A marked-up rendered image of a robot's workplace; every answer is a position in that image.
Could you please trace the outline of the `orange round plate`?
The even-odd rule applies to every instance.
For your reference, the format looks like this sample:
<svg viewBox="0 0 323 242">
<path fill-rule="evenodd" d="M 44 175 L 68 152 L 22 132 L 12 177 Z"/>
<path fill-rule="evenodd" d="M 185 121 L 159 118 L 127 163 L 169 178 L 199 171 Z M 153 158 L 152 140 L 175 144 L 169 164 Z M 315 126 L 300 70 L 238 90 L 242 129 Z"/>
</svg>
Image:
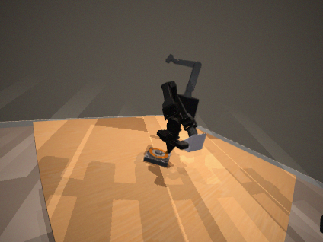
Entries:
<svg viewBox="0 0 323 242">
<path fill-rule="evenodd" d="M 162 155 L 157 155 L 155 153 L 156 150 L 162 151 L 163 152 Z M 167 151 L 165 152 L 165 151 L 163 151 L 161 149 L 158 149 L 158 148 L 151 148 L 151 149 L 149 149 L 149 153 L 150 153 L 151 156 L 153 156 L 155 158 L 159 158 L 159 159 L 166 159 L 168 157 L 168 152 Z"/>
</svg>

